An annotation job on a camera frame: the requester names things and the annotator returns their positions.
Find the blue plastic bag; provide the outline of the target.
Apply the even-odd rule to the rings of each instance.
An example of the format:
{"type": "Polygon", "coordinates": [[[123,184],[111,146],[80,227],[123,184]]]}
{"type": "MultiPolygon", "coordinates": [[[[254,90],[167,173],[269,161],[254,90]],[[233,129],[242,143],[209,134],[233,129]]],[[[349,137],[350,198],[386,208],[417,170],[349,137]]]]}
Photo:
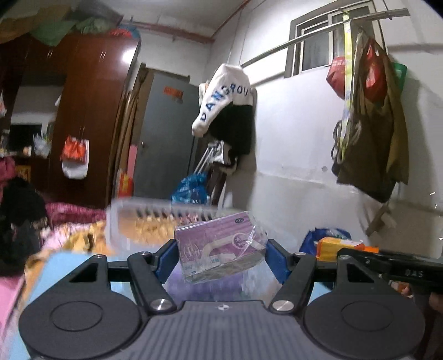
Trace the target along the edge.
{"type": "Polygon", "coordinates": [[[181,180],[171,201],[185,204],[207,204],[207,173],[194,173],[181,180]]]}

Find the pink floral quilt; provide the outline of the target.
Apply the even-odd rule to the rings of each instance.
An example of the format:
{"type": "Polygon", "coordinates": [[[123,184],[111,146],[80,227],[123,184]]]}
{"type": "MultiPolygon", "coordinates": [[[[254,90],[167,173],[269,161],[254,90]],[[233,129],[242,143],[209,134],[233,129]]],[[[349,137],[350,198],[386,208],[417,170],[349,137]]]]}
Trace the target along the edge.
{"type": "Polygon", "coordinates": [[[103,209],[90,209],[64,202],[50,202],[45,205],[51,227],[65,223],[95,223],[106,219],[103,209]]]}

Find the white black hanging jacket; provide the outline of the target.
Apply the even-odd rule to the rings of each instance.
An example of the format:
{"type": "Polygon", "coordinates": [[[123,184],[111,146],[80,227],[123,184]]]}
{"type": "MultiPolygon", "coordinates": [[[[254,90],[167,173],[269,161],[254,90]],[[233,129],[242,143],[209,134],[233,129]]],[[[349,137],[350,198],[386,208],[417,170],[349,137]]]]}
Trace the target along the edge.
{"type": "Polygon", "coordinates": [[[226,173],[233,173],[238,160],[251,151],[253,123],[254,97],[248,76],[240,66],[221,64],[204,92],[192,135],[209,134],[222,142],[223,159],[217,162],[226,173]]]}

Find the orange white hanging bag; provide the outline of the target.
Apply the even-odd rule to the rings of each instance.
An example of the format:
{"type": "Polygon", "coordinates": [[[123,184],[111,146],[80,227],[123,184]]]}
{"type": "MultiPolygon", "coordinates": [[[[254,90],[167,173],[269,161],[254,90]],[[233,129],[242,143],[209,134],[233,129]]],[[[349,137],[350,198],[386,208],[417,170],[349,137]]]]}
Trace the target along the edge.
{"type": "Polygon", "coordinates": [[[65,177],[85,179],[89,169],[89,140],[69,136],[65,140],[60,160],[65,177]]]}

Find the grey metal door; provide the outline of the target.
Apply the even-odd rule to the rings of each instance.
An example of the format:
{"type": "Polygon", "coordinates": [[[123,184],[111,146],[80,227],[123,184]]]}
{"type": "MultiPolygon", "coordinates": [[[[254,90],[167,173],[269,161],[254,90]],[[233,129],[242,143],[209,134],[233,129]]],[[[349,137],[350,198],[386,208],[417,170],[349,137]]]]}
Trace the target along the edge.
{"type": "Polygon", "coordinates": [[[192,122],[199,113],[198,88],[170,74],[153,73],[134,167],[134,196],[170,199],[192,171],[192,122]]]}

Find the orange box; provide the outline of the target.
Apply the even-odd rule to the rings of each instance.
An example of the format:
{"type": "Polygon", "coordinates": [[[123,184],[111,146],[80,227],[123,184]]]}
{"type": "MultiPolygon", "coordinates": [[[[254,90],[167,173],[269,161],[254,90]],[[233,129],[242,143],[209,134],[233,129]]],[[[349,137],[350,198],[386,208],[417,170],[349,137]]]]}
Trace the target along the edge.
{"type": "Polygon", "coordinates": [[[366,251],[369,253],[379,252],[377,247],[366,246],[362,241],[324,237],[317,243],[316,258],[321,262],[334,262],[337,258],[337,253],[342,249],[366,251]]]}

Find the metal clothes rail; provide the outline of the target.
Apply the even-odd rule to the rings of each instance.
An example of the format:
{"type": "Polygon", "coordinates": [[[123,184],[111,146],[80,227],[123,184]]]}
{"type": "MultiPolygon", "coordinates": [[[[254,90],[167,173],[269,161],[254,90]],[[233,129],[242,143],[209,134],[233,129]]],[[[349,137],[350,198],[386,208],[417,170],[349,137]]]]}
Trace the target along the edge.
{"type": "Polygon", "coordinates": [[[409,17],[409,16],[410,16],[410,13],[407,8],[399,8],[399,9],[377,12],[377,13],[373,13],[373,14],[367,14],[362,17],[345,19],[342,22],[337,22],[332,25],[328,25],[328,26],[325,26],[321,29],[315,30],[313,32],[309,32],[308,34],[295,37],[294,39],[289,40],[286,43],[278,45],[277,47],[272,48],[271,50],[267,50],[265,53],[261,53],[260,55],[255,56],[254,58],[244,62],[243,64],[241,64],[241,67],[247,68],[248,66],[253,65],[256,62],[258,62],[264,58],[267,58],[270,55],[278,53],[282,50],[286,50],[288,47],[290,47],[292,45],[296,45],[298,43],[304,42],[305,40],[309,39],[310,37],[314,37],[314,36],[322,34],[322,33],[332,32],[333,30],[335,30],[341,26],[344,26],[346,23],[360,24],[363,22],[373,22],[373,21],[382,20],[382,19],[393,19],[393,18],[409,17]]]}

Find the clear plastic basket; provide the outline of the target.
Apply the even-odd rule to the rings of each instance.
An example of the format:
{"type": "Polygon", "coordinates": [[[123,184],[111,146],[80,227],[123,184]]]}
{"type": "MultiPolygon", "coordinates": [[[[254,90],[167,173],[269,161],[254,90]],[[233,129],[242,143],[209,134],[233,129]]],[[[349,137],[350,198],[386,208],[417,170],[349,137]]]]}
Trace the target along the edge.
{"type": "Polygon", "coordinates": [[[155,251],[173,238],[176,228],[238,212],[214,206],[162,199],[123,197],[107,207],[106,240],[115,253],[155,251]]]}

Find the window with frame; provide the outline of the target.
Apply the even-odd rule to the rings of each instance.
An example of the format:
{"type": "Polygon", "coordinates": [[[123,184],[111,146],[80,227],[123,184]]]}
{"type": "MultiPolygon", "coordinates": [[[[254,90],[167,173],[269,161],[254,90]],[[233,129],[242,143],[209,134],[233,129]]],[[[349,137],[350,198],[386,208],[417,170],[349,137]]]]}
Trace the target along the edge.
{"type": "MultiPolygon", "coordinates": [[[[344,14],[355,18],[374,12],[373,1],[334,1],[292,20],[289,38],[292,40],[342,22],[344,14]]],[[[284,77],[329,66],[332,60],[343,55],[345,55],[344,28],[340,26],[288,47],[284,77]]]]}

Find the blue shopping bag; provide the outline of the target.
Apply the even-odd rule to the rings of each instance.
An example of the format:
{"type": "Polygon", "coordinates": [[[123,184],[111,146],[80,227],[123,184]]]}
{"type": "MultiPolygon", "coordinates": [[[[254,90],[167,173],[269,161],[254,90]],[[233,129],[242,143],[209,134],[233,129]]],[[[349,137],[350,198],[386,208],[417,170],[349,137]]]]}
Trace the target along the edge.
{"type": "Polygon", "coordinates": [[[322,238],[327,237],[351,239],[351,234],[340,228],[315,228],[306,234],[299,252],[315,256],[317,253],[317,244],[322,238]]]}

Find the olive hanging bags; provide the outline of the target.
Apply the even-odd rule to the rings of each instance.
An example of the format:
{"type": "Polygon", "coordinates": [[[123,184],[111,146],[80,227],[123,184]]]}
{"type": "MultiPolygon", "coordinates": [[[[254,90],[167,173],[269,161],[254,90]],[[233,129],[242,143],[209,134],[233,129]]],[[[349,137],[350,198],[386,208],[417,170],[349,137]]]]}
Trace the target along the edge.
{"type": "Polygon", "coordinates": [[[387,202],[409,179],[408,132],[393,64],[372,37],[357,36],[348,138],[333,156],[339,184],[387,202]]]}

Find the yellow patterned blanket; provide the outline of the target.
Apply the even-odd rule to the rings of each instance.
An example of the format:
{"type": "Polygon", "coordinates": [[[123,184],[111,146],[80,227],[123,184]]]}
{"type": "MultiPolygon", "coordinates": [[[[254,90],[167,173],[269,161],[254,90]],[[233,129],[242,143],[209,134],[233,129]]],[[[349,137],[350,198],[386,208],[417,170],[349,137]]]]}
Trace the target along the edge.
{"type": "Polygon", "coordinates": [[[49,257],[59,251],[113,255],[114,252],[105,237],[105,227],[106,221],[99,220],[86,224],[64,223],[53,229],[43,229],[40,232],[43,247],[26,261],[26,280],[37,278],[49,257]]]}

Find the purple packaged box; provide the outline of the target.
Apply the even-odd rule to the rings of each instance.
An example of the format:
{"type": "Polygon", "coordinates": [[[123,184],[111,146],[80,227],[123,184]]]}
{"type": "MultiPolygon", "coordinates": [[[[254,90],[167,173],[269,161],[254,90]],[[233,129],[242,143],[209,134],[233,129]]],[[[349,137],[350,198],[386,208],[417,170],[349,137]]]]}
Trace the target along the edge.
{"type": "Polygon", "coordinates": [[[174,237],[182,275],[191,284],[251,269],[264,259],[268,242],[267,232],[249,212],[179,227],[174,237]]]}

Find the dark red wooden wardrobe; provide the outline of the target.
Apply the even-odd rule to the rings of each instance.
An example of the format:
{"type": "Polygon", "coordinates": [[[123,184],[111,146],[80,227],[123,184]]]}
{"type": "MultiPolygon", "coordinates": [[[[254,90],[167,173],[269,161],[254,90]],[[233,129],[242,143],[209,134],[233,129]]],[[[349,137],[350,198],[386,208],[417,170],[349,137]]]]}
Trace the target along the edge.
{"type": "Polygon", "coordinates": [[[102,209],[110,201],[119,112],[137,61],[140,41],[113,35],[70,33],[56,47],[22,35],[1,45],[1,92],[11,124],[21,85],[62,85],[43,191],[51,200],[102,209]],[[68,136],[89,140],[89,168],[67,178],[61,151],[68,136]]]}

